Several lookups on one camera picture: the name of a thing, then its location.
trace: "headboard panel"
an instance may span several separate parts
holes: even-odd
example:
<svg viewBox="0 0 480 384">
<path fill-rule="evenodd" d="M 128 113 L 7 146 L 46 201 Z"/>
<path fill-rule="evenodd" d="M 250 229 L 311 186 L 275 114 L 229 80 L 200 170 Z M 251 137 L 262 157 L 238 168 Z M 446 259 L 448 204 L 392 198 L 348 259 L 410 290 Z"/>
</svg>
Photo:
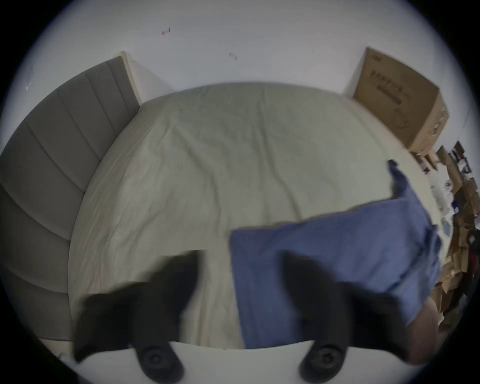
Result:
<svg viewBox="0 0 480 384">
<path fill-rule="evenodd" d="M 0 156 L 0 272 L 22 322 L 71 340 L 68 253 L 84 192 L 139 108 L 122 57 L 49 94 Z"/>
</svg>

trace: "white wall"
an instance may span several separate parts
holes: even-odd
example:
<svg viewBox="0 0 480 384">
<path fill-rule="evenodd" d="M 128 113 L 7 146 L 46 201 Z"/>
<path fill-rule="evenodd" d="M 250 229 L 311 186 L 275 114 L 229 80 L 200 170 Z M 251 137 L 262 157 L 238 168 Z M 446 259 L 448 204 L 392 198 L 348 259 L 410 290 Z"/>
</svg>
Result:
<svg viewBox="0 0 480 384">
<path fill-rule="evenodd" d="M 163 36 L 168 28 L 171 33 Z M 0 118 L 0 150 L 49 92 L 121 50 L 133 59 L 146 101 L 232 81 L 351 95 L 366 46 L 400 59 L 441 88 L 450 119 L 437 147 L 450 149 L 460 132 L 463 141 L 480 147 L 476 108 L 455 58 L 402 1 L 85 0 L 66 9 L 27 55 Z M 480 175 L 480 159 L 472 167 Z"/>
</svg>

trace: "upholstered headboard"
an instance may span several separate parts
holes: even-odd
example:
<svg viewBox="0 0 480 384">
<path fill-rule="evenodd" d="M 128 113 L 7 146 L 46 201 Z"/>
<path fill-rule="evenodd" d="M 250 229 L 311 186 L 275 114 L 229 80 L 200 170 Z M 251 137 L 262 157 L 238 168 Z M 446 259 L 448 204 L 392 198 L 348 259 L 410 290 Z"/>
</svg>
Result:
<svg viewBox="0 0 480 384">
<path fill-rule="evenodd" d="M 0 273 L 35 335 L 71 340 L 68 254 L 88 183 L 139 104 L 122 57 L 66 82 L 38 104 L 0 156 Z"/>
</svg>

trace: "mattress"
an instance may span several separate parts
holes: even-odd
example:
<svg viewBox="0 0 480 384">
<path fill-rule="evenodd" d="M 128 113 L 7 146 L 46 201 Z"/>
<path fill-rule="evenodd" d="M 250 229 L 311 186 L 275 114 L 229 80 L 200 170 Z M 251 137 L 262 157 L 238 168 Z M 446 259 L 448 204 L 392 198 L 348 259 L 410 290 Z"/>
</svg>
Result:
<svg viewBox="0 0 480 384">
<path fill-rule="evenodd" d="M 202 249 L 180 341 L 243 348 L 231 231 L 389 199 L 388 159 L 441 228 L 414 158 L 351 99 L 292 85 L 221 84 L 144 103 L 100 163 L 75 222 L 74 321 L 85 295 L 146 280 L 166 257 Z M 449 238 L 440 236 L 443 264 Z"/>
</svg>

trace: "bed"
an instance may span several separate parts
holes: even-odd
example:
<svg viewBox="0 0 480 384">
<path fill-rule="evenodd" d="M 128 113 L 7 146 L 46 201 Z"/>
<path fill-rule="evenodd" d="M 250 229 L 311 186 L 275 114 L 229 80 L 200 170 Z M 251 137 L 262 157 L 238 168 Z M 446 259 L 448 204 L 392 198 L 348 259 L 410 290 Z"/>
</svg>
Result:
<svg viewBox="0 0 480 384">
<path fill-rule="evenodd" d="M 25 325 L 69 348 L 87 294 L 204 249 L 182 342 L 243 348 L 229 233 L 392 197 L 394 159 L 434 224 L 414 158 L 355 101 L 282 84 L 219 84 L 139 107 L 122 58 L 79 74 L 24 120 L 0 157 L 1 273 Z M 440 233 L 444 261 L 449 239 Z"/>
</svg>

